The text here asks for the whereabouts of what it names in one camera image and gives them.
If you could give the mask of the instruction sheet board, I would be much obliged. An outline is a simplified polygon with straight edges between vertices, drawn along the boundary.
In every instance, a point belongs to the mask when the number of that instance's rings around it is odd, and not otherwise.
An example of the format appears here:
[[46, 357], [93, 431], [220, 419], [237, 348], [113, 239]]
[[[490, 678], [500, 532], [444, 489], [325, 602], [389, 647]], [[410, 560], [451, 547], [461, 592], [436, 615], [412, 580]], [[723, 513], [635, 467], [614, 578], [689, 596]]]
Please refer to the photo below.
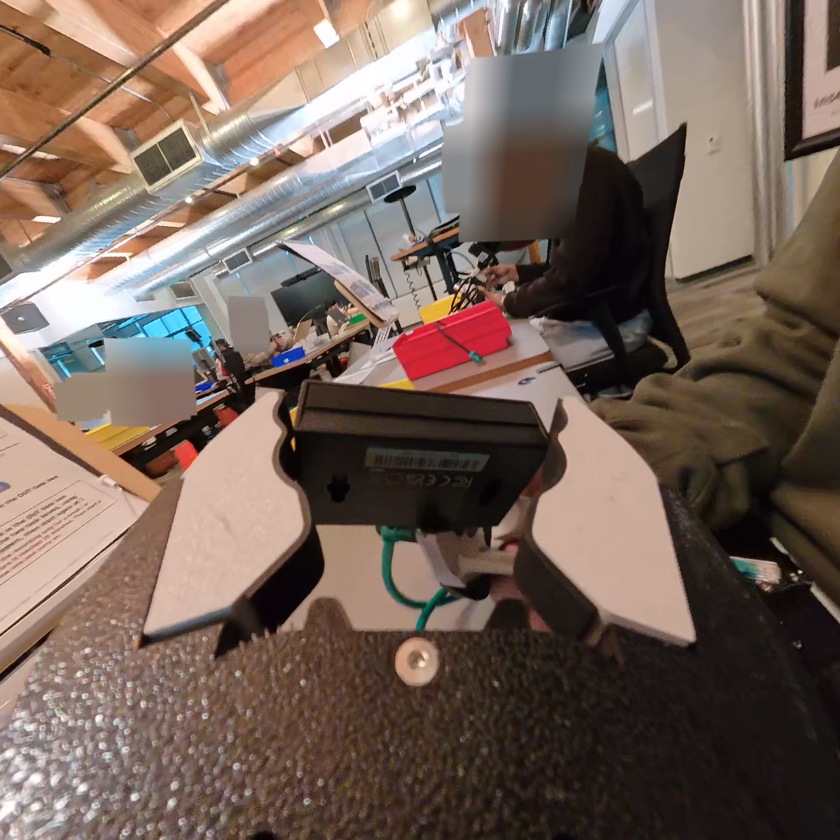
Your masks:
[[279, 245], [330, 276], [337, 292], [363, 312], [376, 328], [383, 329], [396, 324], [400, 317], [396, 306], [355, 269], [315, 245], [290, 239], [282, 239]]
[[1, 414], [5, 636], [119, 541], [161, 487], [45, 409]]

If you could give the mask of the black floor lamp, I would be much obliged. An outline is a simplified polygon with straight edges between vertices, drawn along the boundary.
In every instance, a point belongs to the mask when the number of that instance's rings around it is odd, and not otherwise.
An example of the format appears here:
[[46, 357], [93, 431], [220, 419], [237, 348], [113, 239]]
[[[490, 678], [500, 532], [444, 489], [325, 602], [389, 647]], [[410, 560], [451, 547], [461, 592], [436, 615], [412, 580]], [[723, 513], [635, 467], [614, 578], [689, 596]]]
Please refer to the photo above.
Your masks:
[[416, 189], [417, 187], [415, 184], [404, 184], [396, 188], [394, 191], [388, 193], [383, 198], [385, 204], [398, 204], [399, 207], [402, 209], [402, 214], [404, 216], [408, 229], [408, 240], [410, 241], [411, 246], [415, 246], [422, 239], [422, 236], [417, 234], [413, 219], [408, 211], [408, 207], [406, 204], [406, 199], [409, 196], [413, 195]]

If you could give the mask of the person's right hand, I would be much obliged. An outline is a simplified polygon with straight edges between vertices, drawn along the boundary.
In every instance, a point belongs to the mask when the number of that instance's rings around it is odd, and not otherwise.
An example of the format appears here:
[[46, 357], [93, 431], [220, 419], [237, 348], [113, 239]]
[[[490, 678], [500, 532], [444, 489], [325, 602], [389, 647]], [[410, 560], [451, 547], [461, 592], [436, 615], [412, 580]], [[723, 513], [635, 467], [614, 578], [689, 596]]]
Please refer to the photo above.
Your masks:
[[553, 478], [550, 470], [547, 473], [546, 467], [541, 466], [521, 493], [521, 498], [527, 501], [527, 516], [529, 518], [532, 518], [532, 515], [539, 503], [539, 499], [543, 493], [547, 489], [550, 489], [552, 485]]

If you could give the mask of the white air vent grille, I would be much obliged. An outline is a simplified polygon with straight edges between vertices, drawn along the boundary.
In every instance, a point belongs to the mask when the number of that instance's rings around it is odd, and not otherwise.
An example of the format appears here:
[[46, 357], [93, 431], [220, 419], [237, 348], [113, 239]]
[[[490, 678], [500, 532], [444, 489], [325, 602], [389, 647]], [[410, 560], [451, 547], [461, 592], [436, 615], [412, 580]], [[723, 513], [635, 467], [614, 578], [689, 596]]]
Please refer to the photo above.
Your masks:
[[206, 162], [197, 131], [183, 119], [156, 134], [130, 153], [146, 192], [161, 195], [172, 183]]

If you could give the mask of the wooden standing desk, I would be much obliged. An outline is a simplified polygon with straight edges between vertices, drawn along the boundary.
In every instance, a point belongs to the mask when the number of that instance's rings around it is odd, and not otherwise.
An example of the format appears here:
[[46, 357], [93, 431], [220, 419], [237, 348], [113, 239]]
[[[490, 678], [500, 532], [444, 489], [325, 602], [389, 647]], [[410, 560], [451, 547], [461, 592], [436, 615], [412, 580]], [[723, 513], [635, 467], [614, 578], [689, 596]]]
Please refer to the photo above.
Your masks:
[[406, 276], [406, 284], [416, 310], [420, 310], [423, 303], [417, 296], [410, 277], [411, 271], [419, 271], [427, 281], [427, 287], [432, 300], [438, 299], [436, 287], [427, 272], [430, 262], [436, 263], [448, 295], [455, 294], [455, 284], [459, 277], [455, 266], [455, 257], [459, 254], [459, 216], [450, 218], [447, 222], [433, 228], [426, 235], [416, 235], [413, 242], [404, 250], [390, 257], [392, 263], [398, 263]]

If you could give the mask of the white paper sheets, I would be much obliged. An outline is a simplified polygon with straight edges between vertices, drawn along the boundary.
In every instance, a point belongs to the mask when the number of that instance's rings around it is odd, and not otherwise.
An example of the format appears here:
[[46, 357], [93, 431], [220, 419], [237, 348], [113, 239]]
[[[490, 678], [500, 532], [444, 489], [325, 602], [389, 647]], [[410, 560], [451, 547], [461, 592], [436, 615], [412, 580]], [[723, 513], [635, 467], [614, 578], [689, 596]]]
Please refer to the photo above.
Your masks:
[[343, 385], [362, 385], [380, 369], [396, 362], [394, 344], [401, 334], [395, 325], [376, 329], [370, 345], [358, 340], [350, 343], [348, 367], [334, 382]]

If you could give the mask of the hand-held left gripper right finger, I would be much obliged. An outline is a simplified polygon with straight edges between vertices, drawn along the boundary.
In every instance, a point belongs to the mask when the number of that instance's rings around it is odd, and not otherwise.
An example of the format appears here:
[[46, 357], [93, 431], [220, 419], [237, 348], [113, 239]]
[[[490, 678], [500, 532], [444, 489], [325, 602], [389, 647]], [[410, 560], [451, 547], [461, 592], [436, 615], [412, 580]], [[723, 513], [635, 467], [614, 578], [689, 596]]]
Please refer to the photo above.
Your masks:
[[697, 640], [658, 480], [587, 404], [558, 401], [513, 578], [555, 634]]

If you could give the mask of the silver ventilation duct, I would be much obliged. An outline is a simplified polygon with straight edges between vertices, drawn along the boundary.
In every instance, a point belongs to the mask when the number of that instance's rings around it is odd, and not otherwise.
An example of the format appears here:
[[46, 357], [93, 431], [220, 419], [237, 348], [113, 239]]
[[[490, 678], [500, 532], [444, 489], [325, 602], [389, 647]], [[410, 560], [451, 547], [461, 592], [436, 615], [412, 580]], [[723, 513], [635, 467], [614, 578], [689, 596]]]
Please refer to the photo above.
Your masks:
[[103, 187], [77, 210], [50, 226], [33, 243], [9, 250], [2, 248], [2, 285], [18, 276], [59, 267], [72, 266], [115, 238], [128, 233], [141, 222], [209, 186], [224, 175], [245, 166], [277, 148], [288, 148], [304, 136], [331, 129], [362, 112], [367, 102], [358, 99], [327, 109], [320, 100], [297, 108], [258, 110], [236, 107], [198, 129], [198, 143], [206, 162], [185, 174], [161, 195], [146, 192], [141, 179], [132, 172], [114, 184]]
[[331, 172], [306, 171], [301, 164], [187, 226], [173, 236], [173, 244], [155, 245], [112, 269], [96, 285], [108, 293], [127, 291], [135, 300], [149, 299], [356, 190], [365, 193], [381, 175], [401, 170], [393, 161], [382, 171], [375, 163], [374, 155], [367, 154]]

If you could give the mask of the black network switch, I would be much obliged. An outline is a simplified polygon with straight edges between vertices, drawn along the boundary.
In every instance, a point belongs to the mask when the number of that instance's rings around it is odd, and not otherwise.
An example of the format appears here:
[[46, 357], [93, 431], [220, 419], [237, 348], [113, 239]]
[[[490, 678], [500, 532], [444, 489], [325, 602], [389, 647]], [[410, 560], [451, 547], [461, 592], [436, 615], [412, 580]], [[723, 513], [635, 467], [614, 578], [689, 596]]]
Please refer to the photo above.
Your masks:
[[550, 436], [529, 402], [309, 381], [294, 477], [317, 524], [458, 532], [498, 525]]

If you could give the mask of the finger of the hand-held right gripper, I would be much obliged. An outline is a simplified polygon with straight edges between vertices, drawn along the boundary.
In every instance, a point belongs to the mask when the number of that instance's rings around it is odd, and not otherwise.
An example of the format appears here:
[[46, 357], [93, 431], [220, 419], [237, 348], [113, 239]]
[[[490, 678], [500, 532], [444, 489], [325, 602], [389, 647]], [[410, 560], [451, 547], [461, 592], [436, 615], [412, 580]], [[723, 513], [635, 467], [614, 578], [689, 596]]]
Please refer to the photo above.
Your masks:
[[420, 532], [420, 550], [447, 594], [489, 594], [512, 577], [518, 541], [495, 544], [489, 528]]

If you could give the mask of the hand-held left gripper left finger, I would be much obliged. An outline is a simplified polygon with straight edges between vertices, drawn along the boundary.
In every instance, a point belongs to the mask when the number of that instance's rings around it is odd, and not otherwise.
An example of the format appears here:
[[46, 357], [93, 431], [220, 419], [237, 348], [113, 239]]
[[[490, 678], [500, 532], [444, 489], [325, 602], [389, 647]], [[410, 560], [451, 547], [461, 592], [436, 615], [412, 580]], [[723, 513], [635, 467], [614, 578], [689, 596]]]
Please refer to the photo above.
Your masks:
[[219, 647], [277, 633], [325, 568], [278, 392], [198, 456], [182, 480], [142, 644], [220, 627]]

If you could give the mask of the black office chair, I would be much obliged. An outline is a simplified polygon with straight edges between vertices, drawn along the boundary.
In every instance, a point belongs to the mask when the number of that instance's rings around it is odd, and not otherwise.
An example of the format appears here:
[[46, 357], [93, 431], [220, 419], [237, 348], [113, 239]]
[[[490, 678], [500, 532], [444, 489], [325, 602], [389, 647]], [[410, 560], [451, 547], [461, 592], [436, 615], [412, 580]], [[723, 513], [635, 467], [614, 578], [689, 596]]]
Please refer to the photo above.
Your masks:
[[583, 298], [582, 307], [606, 342], [610, 355], [567, 371], [580, 394], [595, 398], [610, 388], [634, 389], [643, 378], [660, 371], [675, 372], [690, 361], [690, 351], [670, 307], [665, 268], [679, 188], [686, 165], [687, 123], [652, 150], [628, 164], [642, 188], [644, 209], [652, 242], [647, 280], [636, 302], [650, 317], [647, 338], [630, 350], [621, 334], [613, 306], [617, 287]]

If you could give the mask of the black framed wall picture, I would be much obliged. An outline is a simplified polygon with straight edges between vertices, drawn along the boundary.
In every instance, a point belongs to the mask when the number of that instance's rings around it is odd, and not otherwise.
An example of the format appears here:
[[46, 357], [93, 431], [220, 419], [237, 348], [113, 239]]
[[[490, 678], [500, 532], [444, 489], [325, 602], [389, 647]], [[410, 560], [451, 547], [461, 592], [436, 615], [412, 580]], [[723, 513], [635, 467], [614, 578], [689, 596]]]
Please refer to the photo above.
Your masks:
[[784, 3], [784, 159], [839, 145], [839, 2]]

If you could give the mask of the black ceiling speaker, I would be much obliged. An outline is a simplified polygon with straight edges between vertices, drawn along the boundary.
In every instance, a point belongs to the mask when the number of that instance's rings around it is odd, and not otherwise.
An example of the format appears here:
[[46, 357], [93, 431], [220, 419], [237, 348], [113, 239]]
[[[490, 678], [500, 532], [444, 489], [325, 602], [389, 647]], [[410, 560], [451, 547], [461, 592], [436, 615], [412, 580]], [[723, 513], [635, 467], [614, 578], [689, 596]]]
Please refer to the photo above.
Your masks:
[[1, 312], [2, 318], [14, 335], [39, 332], [49, 326], [44, 313], [32, 301], [24, 301]]

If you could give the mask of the olive green jacket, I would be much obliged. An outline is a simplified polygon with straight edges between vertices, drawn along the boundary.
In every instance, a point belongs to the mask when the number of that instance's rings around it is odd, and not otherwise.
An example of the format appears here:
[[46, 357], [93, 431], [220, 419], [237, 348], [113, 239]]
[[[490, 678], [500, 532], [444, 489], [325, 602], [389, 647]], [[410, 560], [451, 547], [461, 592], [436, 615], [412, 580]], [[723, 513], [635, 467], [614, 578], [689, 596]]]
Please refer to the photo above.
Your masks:
[[802, 392], [803, 419], [770, 493], [773, 531], [835, 603], [839, 551], [839, 163], [834, 155], [793, 234], [757, 280], [772, 360]]

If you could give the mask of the red plastic bin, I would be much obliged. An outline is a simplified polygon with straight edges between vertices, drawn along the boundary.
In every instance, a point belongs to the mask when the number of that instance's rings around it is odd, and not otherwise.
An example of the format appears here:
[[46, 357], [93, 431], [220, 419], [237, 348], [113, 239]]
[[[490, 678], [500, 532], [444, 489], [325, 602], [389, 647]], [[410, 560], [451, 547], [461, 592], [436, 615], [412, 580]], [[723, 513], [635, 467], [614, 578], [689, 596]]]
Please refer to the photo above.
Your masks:
[[492, 302], [457, 311], [402, 334], [394, 344], [406, 377], [418, 381], [461, 364], [482, 364], [510, 345], [512, 329]]

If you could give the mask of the black wall monitor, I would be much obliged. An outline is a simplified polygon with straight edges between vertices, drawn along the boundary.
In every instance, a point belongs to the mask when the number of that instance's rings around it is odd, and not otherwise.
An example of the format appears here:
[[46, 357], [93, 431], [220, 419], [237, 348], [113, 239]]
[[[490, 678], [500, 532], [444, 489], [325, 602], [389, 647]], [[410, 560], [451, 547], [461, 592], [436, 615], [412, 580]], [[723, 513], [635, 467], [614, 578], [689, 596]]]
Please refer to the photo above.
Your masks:
[[308, 269], [284, 280], [270, 296], [290, 327], [307, 319], [325, 319], [326, 301], [341, 307], [350, 303], [337, 290], [333, 278], [319, 268]]

